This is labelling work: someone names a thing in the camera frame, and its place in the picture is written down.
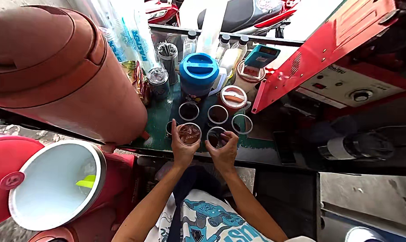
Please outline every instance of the white bucket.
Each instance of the white bucket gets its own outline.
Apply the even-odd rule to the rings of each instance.
[[[62,140],[35,153],[20,169],[25,179],[9,194],[17,224],[41,231],[59,227],[83,214],[97,199],[106,177],[106,160],[97,146]],[[92,188],[77,186],[95,175]]]

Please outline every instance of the blue lid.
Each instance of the blue lid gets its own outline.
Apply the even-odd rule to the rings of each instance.
[[[204,53],[187,55],[179,64],[179,72],[186,81],[195,85],[208,85],[219,73],[218,63]]]

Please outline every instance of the white t-shirt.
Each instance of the white t-shirt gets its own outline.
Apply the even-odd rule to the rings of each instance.
[[[173,194],[167,201],[145,242],[166,242],[176,205]],[[193,189],[182,203],[183,242],[273,242],[249,225],[228,204],[210,194]],[[315,242],[307,237],[287,242]]]

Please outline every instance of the hand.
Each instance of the hand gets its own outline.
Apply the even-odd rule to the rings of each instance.
[[[181,142],[178,135],[178,130],[181,126],[176,127],[176,120],[172,122],[172,150],[175,157],[174,166],[187,168],[193,160],[194,153],[200,147],[200,139],[192,146],[187,146]]]
[[[221,134],[221,137],[228,141],[222,148],[215,149],[208,140],[205,143],[215,167],[224,176],[228,173],[236,172],[234,160],[238,152],[239,137],[230,131],[224,132]]]

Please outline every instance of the control panel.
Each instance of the control panel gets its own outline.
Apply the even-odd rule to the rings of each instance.
[[[397,86],[331,64],[296,91],[321,102],[343,108],[358,107],[405,91]]]

